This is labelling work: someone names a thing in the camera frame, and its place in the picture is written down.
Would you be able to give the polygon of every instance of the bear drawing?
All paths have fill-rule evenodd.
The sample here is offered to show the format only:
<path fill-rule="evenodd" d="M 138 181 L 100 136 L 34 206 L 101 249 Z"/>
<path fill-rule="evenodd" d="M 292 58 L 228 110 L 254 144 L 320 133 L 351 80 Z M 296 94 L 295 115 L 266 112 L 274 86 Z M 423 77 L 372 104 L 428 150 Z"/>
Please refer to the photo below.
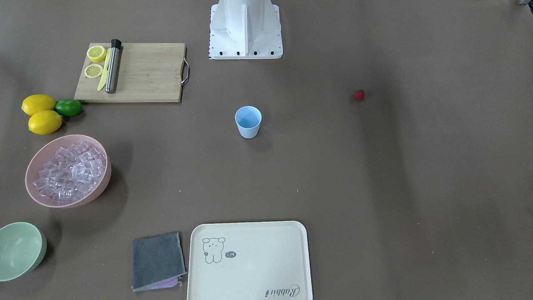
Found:
<path fill-rule="evenodd" d="M 222 260 L 222 249 L 224 249 L 225 238 L 203 239 L 205 262 L 219 263 Z"/>

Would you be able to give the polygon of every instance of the cutting board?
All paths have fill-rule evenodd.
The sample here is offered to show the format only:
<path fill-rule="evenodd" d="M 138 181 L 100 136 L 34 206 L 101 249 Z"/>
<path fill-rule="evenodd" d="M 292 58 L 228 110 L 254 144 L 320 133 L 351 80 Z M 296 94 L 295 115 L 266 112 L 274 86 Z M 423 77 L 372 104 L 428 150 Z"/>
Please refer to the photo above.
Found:
<path fill-rule="evenodd" d="M 90 43 L 89 47 L 110 43 Z M 117 90 L 97 91 L 100 77 L 87 78 L 84 70 L 91 62 L 85 57 L 74 99 L 81 102 L 180 102 L 181 73 L 185 44 L 123 43 L 118 70 Z"/>

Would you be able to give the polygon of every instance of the red strawberry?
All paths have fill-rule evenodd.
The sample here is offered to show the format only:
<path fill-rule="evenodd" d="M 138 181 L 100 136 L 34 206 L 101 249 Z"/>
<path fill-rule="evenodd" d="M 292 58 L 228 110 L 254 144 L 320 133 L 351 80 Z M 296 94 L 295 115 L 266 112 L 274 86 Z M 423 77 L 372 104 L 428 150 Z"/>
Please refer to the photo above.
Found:
<path fill-rule="evenodd" d="M 363 90 L 359 90 L 356 92 L 355 95 L 353 95 L 357 100 L 363 101 L 363 97 L 365 96 L 365 92 Z"/>

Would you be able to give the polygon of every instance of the green bowl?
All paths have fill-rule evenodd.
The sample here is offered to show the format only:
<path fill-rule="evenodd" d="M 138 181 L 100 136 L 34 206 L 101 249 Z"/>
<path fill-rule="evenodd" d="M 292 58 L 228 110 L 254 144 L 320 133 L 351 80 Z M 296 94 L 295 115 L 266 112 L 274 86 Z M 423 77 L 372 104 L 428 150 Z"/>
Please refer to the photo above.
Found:
<path fill-rule="evenodd" d="M 31 272 L 45 253 L 46 239 L 34 225 L 16 222 L 0 228 L 0 281 Z"/>

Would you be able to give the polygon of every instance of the yellow knife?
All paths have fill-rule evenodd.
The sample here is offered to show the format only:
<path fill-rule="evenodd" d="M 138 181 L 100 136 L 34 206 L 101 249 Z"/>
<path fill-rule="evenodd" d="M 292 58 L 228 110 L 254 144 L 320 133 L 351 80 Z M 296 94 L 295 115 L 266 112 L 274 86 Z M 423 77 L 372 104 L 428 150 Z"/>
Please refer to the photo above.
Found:
<path fill-rule="evenodd" d="M 109 67 L 109 57 L 111 56 L 111 48 L 109 48 L 106 52 L 106 61 L 103 63 L 103 71 L 102 76 L 100 77 L 100 83 L 98 84 L 97 91 L 101 91 L 106 84 L 107 80 L 107 73 L 108 73 L 108 67 Z"/>

